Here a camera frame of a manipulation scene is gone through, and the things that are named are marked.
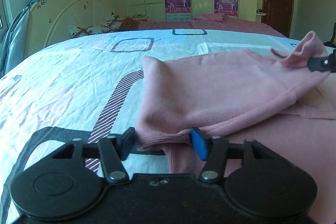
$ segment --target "floral pillow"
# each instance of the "floral pillow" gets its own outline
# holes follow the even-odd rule
[[[110,19],[100,26],[89,26],[84,29],[78,26],[71,25],[70,37],[77,38],[77,37],[84,37],[86,35],[117,32],[118,27],[120,26],[122,20],[123,20],[122,18],[120,18],[118,15],[112,12]]]

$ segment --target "headboard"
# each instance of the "headboard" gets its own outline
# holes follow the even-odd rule
[[[40,0],[29,11],[24,58],[70,39],[70,25],[100,25],[112,12],[112,0]]]

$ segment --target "round black disc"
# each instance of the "round black disc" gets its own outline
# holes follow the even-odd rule
[[[313,178],[296,166],[275,160],[256,160],[225,181],[230,199],[244,211],[266,218],[287,218],[307,213],[317,195]]]
[[[66,219],[98,199],[100,178],[68,160],[40,162],[13,179],[10,194],[19,213],[39,220]]]

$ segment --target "screw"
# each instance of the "screw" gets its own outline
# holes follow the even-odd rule
[[[215,179],[218,177],[218,173],[215,171],[204,171],[201,174],[202,178],[205,180],[211,180],[211,179]]]
[[[167,179],[162,179],[162,180],[160,180],[160,183],[161,184],[167,184],[169,182],[169,180],[167,180]]]
[[[151,186],[158,186],[159,183],[156,182],[156,181],[151,181],[151,182],[149,182],[149,185],[151,185]]]
[[[123,178],[126,177],[126,174],[121,171],[114,171],[110,173],[109,177],[112,180],[122,180]]]

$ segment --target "black chair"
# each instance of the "black chair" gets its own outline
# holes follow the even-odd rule
[[[336,41],[335,41],[335,33],[336,33],[336,23],[334,25],[334,31],[333,31],[332,38],[330,39],[330,41],[324,42],[323,43],[324,46],[336,48],[336,45],[335,45],[335,43],[336,43]]]

